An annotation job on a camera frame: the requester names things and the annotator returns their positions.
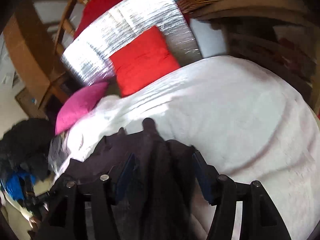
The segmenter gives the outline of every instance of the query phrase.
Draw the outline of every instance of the foil insulation mat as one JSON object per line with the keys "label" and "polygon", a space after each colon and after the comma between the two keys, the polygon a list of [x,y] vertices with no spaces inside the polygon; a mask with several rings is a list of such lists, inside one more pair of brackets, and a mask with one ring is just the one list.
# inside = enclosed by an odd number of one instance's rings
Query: foil insulation mat
{"label": "foil insulation mat", "polygon": [[65,50],[62,61],[84,85],[114,75],[110,56],[156,25],[181,66],[202,59],[174,0],[123,0],[89,25]]}

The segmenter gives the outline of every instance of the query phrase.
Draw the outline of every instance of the bed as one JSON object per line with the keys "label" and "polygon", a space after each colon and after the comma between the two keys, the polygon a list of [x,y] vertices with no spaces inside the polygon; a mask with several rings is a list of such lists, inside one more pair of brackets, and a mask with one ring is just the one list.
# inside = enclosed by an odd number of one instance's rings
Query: bed
{"label": "bed", "polygon": [[[320,132],[302,96],[257,64],[230,56],[202,59],[126,98],[110,95],[70,130],[63,148],[84,161],[104,135],[142,130],[151,117],[165,139],[194,145],[208,164],[234,181],[260,180],[293,240],[307,239],[320,219]],[[214,207],[197,187],[192,217],[205,239]],[[238,239],[237,205],[233,239]]]}

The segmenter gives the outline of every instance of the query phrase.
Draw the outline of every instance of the silver bolt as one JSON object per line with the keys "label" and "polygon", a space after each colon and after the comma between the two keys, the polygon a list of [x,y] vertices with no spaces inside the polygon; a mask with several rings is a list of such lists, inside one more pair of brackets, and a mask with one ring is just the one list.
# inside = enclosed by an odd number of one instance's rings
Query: silver bolt
{"label": "silver bolt", "polygon": [[102,181],[106,181],[108,179],[109,179],[109,175],[107,175],[107,174],[103,174],[100,176],[100,180],[102,180]]}
{"label": "silver bolt", "polygon": [[67,187],[68,187],[68,188],[71,188],[71,187],[73,187],[75,184],[76,184],[76,183],[75,183],[74,181],[69,181],[69,182],[67,183]]}
{"label": "silver bolt", "polygon": [[258,181],[258,180],[255,180],[255,181],[253,182],[253,185],[255,185],[256,187],[261,187],[261,186],[262,186],[261,182]]}
{"label": "silver bolt", "polygon": [[224,175],[224,174],[221,174],[221,175],[218,176],[218,179],[222,180],[222,181],[226,181],[228,179],[228,176]]}

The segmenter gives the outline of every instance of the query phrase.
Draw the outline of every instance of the pink pillow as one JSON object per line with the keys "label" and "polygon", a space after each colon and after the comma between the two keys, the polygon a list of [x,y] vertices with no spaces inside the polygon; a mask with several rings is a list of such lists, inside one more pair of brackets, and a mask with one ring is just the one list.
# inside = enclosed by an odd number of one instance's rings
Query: pink pillow
{"label": "pink pillow", "polygon": [[108,83],[93,84],[74,93],[60,109],[56,122],[56,135],[70,129],[82,116],[89,113],[103,97]]}

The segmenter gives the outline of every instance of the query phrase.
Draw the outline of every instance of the cushion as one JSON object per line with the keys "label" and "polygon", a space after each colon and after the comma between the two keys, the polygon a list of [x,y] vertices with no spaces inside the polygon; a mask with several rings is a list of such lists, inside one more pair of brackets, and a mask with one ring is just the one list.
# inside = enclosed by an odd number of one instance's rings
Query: cushion
{"label": "cushion", "polygon": [[110,58],[122,97],[180,68],[156,26],[144,31]]}
{"label": "cushion", "polygon": [[60,109],[56,122],[56,135],[70,129],[81,117],[89,113],[107,90],[102,82],[84,87],[74,93]]}

